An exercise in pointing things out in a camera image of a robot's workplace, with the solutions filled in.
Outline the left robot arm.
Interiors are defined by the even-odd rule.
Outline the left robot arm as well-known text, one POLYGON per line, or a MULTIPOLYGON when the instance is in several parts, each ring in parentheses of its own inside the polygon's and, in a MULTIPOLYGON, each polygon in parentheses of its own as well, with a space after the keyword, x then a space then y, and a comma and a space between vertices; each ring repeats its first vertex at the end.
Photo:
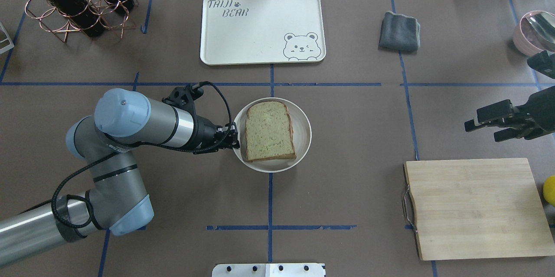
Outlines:
POLYGON ((68 130, 66 144, 87 162, 52 197, 1 222, 1 266, 85 239, 98 230, 125 235, 154 217, 132 150, 142 145, 206 154, 238 149, 234 121, 215 125, 196 112, 208 81, 174 88, 161 101, 111 89, 95 112, 68 130))

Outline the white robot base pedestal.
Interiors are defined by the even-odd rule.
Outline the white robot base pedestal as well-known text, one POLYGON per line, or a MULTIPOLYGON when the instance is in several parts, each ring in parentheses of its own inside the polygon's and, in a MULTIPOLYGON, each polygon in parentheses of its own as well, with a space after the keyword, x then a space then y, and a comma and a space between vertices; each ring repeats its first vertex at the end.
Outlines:
POLYGON ((325 277, 321 263, 218 264, 212 277, 325 277))

